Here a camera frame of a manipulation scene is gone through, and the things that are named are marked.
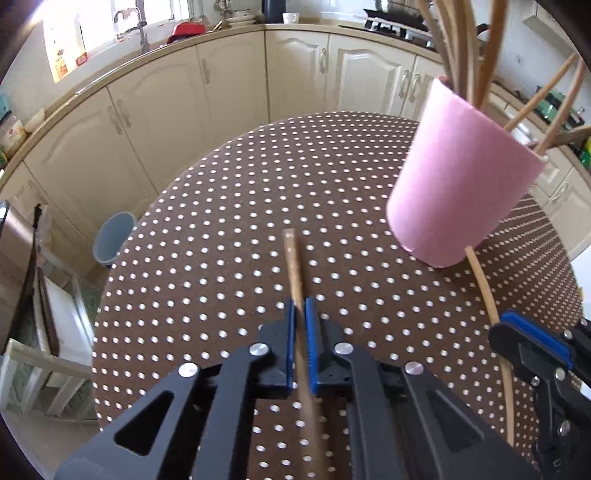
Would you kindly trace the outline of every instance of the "cup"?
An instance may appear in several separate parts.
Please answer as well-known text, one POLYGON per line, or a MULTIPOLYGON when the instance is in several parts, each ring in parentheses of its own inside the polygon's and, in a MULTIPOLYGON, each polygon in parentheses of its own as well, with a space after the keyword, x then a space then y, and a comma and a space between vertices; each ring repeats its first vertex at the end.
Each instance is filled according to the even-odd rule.
POLYGON ((491 234, 542 173, 543 158, 435 79, 387 203, 401 246, 449 267, 491 234))
POLYGON ((300 21, 300 14, 286 13, 283 14, 283 23, 298 23, 300 21))

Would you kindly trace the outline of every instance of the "black kettle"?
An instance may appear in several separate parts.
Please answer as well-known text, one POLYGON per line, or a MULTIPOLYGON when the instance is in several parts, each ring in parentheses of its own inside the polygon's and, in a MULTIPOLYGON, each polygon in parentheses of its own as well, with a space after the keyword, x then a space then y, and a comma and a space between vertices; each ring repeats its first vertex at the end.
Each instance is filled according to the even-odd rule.
POLYGON ((265 15, 265 23, 283 23, 285 0, 262 0, 261 11, 265 15))

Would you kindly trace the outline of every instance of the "jar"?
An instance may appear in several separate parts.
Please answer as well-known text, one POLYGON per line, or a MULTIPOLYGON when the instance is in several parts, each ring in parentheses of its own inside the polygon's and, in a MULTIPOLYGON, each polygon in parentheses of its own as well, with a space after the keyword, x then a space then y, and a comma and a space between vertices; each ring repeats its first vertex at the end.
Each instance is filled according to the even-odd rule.
POLYGON ((0 148, 6 158, 10 160, 26 139, 21 121, 9 110, 0 120, 0 148))

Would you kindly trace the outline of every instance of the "stack of plates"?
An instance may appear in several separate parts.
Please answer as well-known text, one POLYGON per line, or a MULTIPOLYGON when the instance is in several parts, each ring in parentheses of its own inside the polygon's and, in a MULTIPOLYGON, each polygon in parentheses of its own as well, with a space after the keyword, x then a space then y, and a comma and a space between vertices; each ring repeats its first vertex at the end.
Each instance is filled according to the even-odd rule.
POLYGON ((231 27, 245 27, 256 23, 256 15, 243 15, 226 19, 231 27))

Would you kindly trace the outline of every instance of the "silver screw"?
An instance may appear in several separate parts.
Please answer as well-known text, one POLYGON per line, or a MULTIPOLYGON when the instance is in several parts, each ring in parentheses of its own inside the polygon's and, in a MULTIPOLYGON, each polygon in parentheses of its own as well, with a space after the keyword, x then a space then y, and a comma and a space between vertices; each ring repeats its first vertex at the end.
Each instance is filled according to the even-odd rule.
POLYGON ((404 365, 404 371, 409 375, 420 375, 425 371, 425 368, 419 362, 409 362, 404 365))
POLYGON ((178 368, 178 374, 184 378, 194 377, 197 372, 199 372, 199 367, 193 362, 187 362, 178 368))
POLYGON ((560 380, 562 382, 562 380, 566 378, 566 373, 563 368, 558 367, 556 372, 554 372, 554 376, 556 377, 556 380, 560 380))
POLYGON ((269 347, 266 343, 253 343, 248 351, 253 356, 263 356, 269 353, 269 347))
POLYGON ((565 420, 564 422, 562 422, 560 424, 560 427, 558 428, 558 433, 560 434, 561 437, 566 437, 570 432, 570 422, 568 420, 565 420))
POLYGON ((353 353, 353 345, 347 342, 337 343, 335 345, 335 353, 339 355, 349 355, 353 353))

